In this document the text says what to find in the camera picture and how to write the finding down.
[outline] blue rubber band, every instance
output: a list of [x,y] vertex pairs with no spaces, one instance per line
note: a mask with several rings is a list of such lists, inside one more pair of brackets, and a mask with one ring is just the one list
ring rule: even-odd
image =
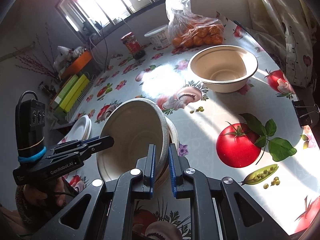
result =
[[36,155],[33,155],[31,157],[26,158],[26,157],[18,156],[18,161],[19,161],[19,163],[22,163],[22,164],[23,163],[34,163],[35,161],[41,159],[46,151],[47,151],[47,148],[44,146],[41,152],[39,152]]

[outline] silver screw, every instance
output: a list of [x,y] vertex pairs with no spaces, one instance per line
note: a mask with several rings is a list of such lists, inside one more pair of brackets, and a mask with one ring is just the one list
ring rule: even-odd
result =
[[139,169],[132,169],[131,171],[130,171],[130,174],[131,175],[139,175],[140,174],[140,170]]
[[222,181],[225,183],[225,184],[232,184],[233,183],[233,179],[231,179],[230,177],[224,177],[222,179]]
[[95,186],[95,187],[100,187],[102,184],[103,184],[103,181],[101,179],[95,179],[92,182],[92,185]]
[[187,173],[187,174],[190,174],[190,175],[191,175],[191,174],[195,174],[195,173],[196,173],[196,170],[195,170],[195,169],[193,169],[193,168],[186,168],[186,170],[185,170],[185,171],[186,171],[186,173]]

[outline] human hand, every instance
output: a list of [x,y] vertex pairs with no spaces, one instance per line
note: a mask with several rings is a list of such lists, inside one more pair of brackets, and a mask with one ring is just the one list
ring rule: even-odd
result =
[[[54,192],[64,192],[64,185],[61,177],[57,179]],[[24,185],[23,195],[26,201],[33,206],[39,206],[38,201],[44,200],[48,197],[46,193],[41,192],[40,190],[36,189],[35,187],[29,184]],[[64,200],[65,200],[65,195],[56,195],[56,203],[59,207],[63,205]]]

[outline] beige rubber band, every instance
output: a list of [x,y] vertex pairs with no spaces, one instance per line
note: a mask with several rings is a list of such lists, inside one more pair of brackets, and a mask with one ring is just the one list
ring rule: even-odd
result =
[[41,142],[43,141],[43,139],[44,139],[44,137],[41,139],[40,142],[38,142],[38,143],[36,143],[36,144],[34,144],[34,145],[30,146],[30,147],[27,147],[27,148],[18,149],[18,151],[27,150],[27,149],[30,149],[30,148],[32,148],[32,147],[34,147],[34,146],[37,146],[39,143],[41,143]]

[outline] person's arm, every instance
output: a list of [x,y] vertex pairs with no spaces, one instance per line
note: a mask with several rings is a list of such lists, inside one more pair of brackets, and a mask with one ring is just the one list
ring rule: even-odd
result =
[[[62,178],[57,179],[54,191],[65,191]],[[38,230],[51,218],[51,215],[47,214],[47,212],[39,206],[39,201],[46,199],[47,194],[37,190],[31,185],[17,186],[15,198],[22,221],[32,230]],[[65,195],[57,195],[56,199],[58,206],[64,205]]]

